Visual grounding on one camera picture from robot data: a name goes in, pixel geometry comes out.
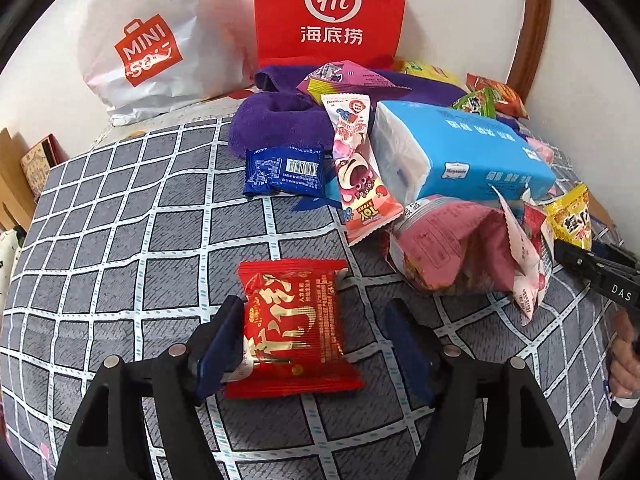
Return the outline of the person's right hand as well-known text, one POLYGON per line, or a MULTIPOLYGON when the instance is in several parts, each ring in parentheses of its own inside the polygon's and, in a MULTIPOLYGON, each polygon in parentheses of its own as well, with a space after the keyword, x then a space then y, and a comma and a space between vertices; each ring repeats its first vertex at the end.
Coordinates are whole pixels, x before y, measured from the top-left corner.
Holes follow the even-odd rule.
POLYGON ((619 310, 613 320, 616 336, 611 347, 608 384, 614 396, 631 398, 639 392, 639 357, 634 351, 636 331, 626 310, 619 310))

